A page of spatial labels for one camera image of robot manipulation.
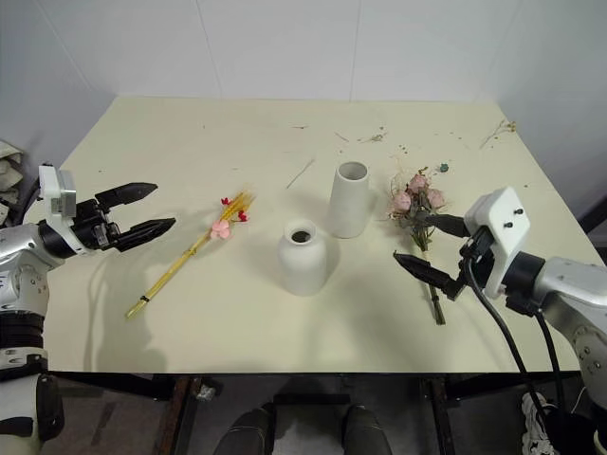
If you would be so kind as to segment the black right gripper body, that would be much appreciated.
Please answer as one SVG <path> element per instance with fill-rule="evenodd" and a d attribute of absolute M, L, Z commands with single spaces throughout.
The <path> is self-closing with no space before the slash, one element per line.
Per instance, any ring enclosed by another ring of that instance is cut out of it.
<path fill-rule="evenodd" d="M 493 244 L 494 238 L 489 228 L 479 227 L 460 248 L 461 261 L 458 264 L 460 272 L 456 280 L 460 290 L 466 286 L 471 286 L 466 275 L 467 263 L 471 265 L 472 277 L 477 284 L 481 289 L 485 288 L 495 262 L 491 251 Z"/>

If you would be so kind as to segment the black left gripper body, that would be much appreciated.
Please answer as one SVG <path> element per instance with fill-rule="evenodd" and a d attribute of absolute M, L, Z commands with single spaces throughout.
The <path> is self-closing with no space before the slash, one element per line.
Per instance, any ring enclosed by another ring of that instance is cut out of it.
<path fill-rule="evenodd" d="M 72 218 L 71 230 L 88 249 L 121 251 L 120 228 L 109 220 L 111 208 L 121 205 L 118 199 L 97 198 L 82 201 L 76 205 L 76 216 Z"/>

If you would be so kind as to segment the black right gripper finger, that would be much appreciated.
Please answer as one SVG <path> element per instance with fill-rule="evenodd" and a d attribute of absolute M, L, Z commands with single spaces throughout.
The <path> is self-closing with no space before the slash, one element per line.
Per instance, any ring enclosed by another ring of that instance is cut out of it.
<path fill-rule="evenodd" d="M 470 236 L 463 217 L 450 214 L 431 214 L 424 219 L 427 227 L 438 228 L 439 230 L 459 238 Z"/>
<path fill-rule="evenodd" d="M 393 257 L 412 276 L 440 290 L 450 300 L 456 300 L 464 288 L 461 278 L 453 279 L 448 273 L 432 267 L 428 261 L 396 251 Z"/>

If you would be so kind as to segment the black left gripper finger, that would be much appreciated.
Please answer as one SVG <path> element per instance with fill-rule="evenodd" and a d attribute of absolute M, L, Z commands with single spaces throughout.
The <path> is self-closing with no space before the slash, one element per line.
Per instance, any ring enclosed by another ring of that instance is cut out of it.
<path fill-rule="evenodd" d="M 120 252 L 141 246 L 153 241 L 167 232 L 175 224 L 175 218 L 148 220 L 131 227 L 118 235 L 114 248 Z"/>
<path fill-rule="evenodd" d="M 103 211 L 119 205 L 129 205 L 137 202 L 157 189 L 157 185 L 147 182 L 133 182 L 113 189 L 99 192 L 95 198 Z"/>

